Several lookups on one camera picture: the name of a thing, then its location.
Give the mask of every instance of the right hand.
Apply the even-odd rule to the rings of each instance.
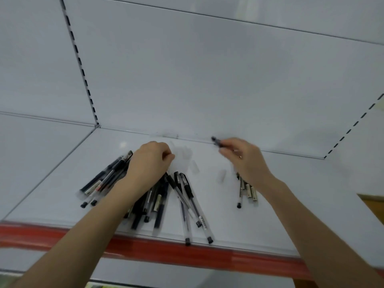
[[[220,141],[219,152],[232,162],[240,176],[259,192],[278,181],[268,169],[260,149],[246,140],[229,138]]]

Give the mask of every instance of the finger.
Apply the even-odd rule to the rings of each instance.
[[[169,154],[167,155],[164,159],[163,162],[166,164],[167,168],[169,167],[170,163],[175,159],[174,154]]]
[[[248,145],[248,142],[246,140],[239,139],[237,137],[222,139],[220,142],[224,147],[229,147],[234,150],[238,149],[241,151],[245,150]]]
[[[230,149],[227,149],[225,147],[221,147],[219,149],[219,152],[224,156],[226,157],[228,160],[231,161],[232,164],[234,164],[235,166],[237,165],[237,163],[241,160],[239,158],[238,155],[236,155],[232,150]]]
[[[170,151],[169,145],[167,145],[165,142],[158,142],[157,143],[159,149],[163,153],[171,154],[172,152]]]

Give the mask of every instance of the pen label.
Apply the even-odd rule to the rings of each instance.
[[[202,216],[199,216],[199,219],[201,221],[201,224],[203,225],[204,230],[207,230],[207,225],[205,224],[204,218]]]
[[[161,195],[158,195],[157,199],[156,199],[155,207],[153,208],[153,211],[157,211],[159,209],[160,201],[161,201]]]

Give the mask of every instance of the white metal panel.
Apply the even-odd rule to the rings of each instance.
[[[384,43],[384,0],[122,0]]]
[[[379,45],[111,0],[67,11],[104,127],[324,157],[384,89]]]
[[[0,111],[95,124],[59,0],[0,0]]]
[[[92,129],[0,115],[0,220]]]
[[[0,270],[26,271],[45,252],[0,248]],[[161,288],[294,288],[292,279],[185,266],[101,258],[92,280]]]
[[[149,140],[165,141],[176,153],[170,171],[186,172],[196,198],[215,237],[213,245],[241,248],[282,255],[298,255],[269,203],[258,194],[258,203],[247,202],[238,209],[239,183],[232,166],[211,144],[154,138],[116,130],[97,129],[87,138],[7,220],[71,227],[89,209],[80,208],[78,189],[118,155],[135,150]],[[185,159],[189,150],[192,156]],[[272,172],[284,180],[297,197],[343,240],[374,266],[384,266],[384,227],[365,204],[346,190],[342,174],[327,160],[264,153]],[[189,168],[194,160],[199,173]],[[227,175],[222,184],[216,182],[220,170]],[[153,231],[154,219],[142,223],[136,233],[131,222],[124,220],[120,233],[183,240],[179,202],[170,192],[160,231]],[[207,244],[201,229],[192,225],[193,242]]]
[[[384,101],[381,105],[368,111],[327,157],[354,193],[384,196]]]

